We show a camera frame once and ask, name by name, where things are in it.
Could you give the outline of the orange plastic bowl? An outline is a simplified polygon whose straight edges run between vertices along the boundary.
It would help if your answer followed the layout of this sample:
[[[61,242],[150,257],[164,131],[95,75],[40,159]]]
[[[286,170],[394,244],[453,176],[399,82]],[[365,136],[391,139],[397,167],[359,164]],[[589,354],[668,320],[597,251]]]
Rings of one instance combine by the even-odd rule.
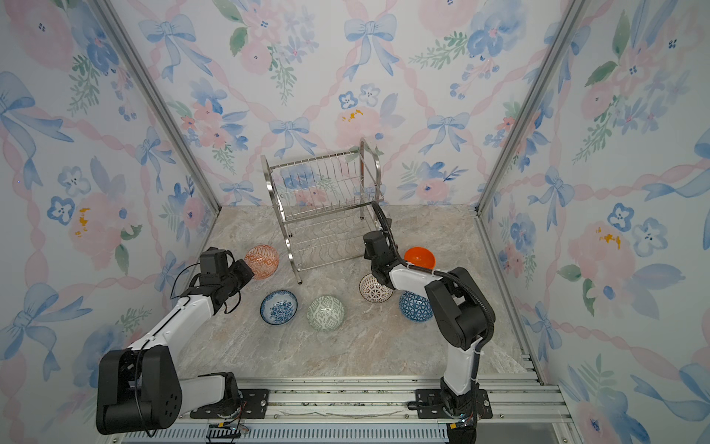
[[[436,267],[435,255],[424,247],[417,246],[408,249],[404,259],[414,266],[419,266],[419,268],[434,269]]]

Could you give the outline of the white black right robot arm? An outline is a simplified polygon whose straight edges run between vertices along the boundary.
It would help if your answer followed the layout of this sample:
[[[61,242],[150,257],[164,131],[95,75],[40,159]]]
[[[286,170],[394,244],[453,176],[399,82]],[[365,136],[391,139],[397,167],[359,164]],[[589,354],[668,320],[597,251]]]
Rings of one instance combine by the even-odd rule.
[[[484,346],[493,339],[496,314],[469,271],[414,266],[400,256],[385,229],[364,235],[364,258],[380,284],[427,298],[439,332],[449,344],[440,379],[442,410],[452,418],[477,416],[479,362]]]

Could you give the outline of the maroon white pattern bowl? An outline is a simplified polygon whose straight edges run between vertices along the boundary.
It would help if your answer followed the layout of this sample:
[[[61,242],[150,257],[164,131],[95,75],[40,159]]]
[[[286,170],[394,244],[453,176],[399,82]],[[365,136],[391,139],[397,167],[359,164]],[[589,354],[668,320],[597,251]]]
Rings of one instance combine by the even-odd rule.
[[[362,298],[369,303],[384,303],[394,293],[392,289],[380,284],[372,274],[367,274],[361,279],[359,292]]]

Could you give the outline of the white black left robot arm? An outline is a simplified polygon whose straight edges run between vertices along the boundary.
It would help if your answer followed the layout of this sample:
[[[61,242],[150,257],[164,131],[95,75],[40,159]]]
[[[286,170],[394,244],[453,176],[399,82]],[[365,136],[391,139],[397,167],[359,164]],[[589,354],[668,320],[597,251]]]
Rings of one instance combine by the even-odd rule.
[[[205,410],[219,417],[240,414],[244,400],[236,377],[218,372],[180,379],[175,365],[190,338],[253,279],[253,270],[228,250],[211,247],[177,304],[142,338],[107,353],[99,363],[95,423],[105,436],[168,429]]]

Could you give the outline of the blue floral bowl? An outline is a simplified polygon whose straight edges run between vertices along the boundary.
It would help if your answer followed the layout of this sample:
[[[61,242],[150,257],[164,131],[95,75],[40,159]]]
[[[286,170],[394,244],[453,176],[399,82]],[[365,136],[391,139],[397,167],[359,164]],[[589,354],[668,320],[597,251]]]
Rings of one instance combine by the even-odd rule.
[[[266,296],[260,306],[260,316],[270,326],[284,325],[294,318],[298,299],[288,290],[276,290]]]

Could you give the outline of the steel wire dish rack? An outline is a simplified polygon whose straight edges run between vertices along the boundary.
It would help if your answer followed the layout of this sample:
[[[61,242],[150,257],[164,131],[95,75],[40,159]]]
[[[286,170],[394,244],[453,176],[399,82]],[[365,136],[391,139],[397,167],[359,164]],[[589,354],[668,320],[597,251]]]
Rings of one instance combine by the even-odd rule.
[[[262,158],[266,189],[297,283],[306,271],[364,255],[362,236],[380,228],[380,152],[362,138],[345,151],[281,163]]]

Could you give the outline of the red geometric pattern bowl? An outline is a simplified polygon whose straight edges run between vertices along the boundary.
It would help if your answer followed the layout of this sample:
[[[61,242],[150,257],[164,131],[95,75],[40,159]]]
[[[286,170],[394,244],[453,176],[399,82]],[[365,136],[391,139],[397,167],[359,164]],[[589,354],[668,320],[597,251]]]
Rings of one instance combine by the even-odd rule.
[[[253,277],[257,280],[264,280],[272,277],[279,267],[278,251],[271,245],[256,245],[246,253],[245,263],[253,272]]]

